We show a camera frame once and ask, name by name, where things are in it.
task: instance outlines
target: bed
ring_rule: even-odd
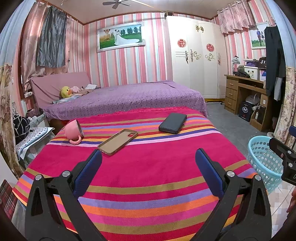
[[[86,73],[54,74],[31,79],[35,100],[48,119],[68,121],[98,114],[110,114],[137,108],[187,106],[207,116],[203,96],[172,81],[121,85],[101,88],[66,103],[51,104],[59,99],[63,86],[85,87]]]
[[[177,135],[158,131],[172,112],[187,115]],[[128,128],[137,138],[107,156],[86,194],[78,200],[95,226],[112,241],[190,240],[215,207],[214,197],[196,163],[203,148],[225,170],[253,177],[245,157],[199,111],[187,107],[145,108],[79,119],[85,138],[73,146],[61,130],[37,155],[13,192],[26,205],[35,175],[55,177],[86,160],[97,145]],[[59,196],[58,209],[68,229],[75,230]],[[227,224],[233,222],[238,196]]]

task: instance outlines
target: black wallet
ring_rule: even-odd
[[[180,113],[171,113],[158,127],[159,131],[171,134],[178,134],[181,130],[187,115]]]

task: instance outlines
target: plaid fabric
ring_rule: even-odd
[[[6,180],[3,181],[0,187],[0,206],[11,220],[17,204],[17,197],[12,192],[12,187]]]

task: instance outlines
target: pink headboard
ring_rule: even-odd
[[[40,108],[52,104],[59,100],[61,88],[64,86],[78,86],[85,88],[90,84],[90,80],[85,72],[51,74],[43,77],[31,78],[31,87],[36,103]]]

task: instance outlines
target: wardrobe door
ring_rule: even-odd
[[[213,30],[215,35],[218,62],[218,98],[221,99],[225,98],[226,92],[226,77],[224,75],[228,74],[226,43],[225,37],[221,33],[220,26],[213,24]]]
[[[198,20],[187,18],[187,24],[184,26],[187,32],[188,51],[189,51],[189,69],[190,69],[190,88],[204,95],[204,62],[201,45],[201,30],[198,27]]]
[[[204,64],[204,98],[216,99],[218,94],[217,53],[212,23],[198,21],[201,35],[202,60]]]
[[[186,23],[185,17],[168,16],[166,21],[168,23],[168,30],[170,35],[170,46],[172,54],[173,65],[173,81],[190,88],[190,71],[188,52],[188,41],[184,25]],[[184,47],[178,45],[178,41],[185,40]]]

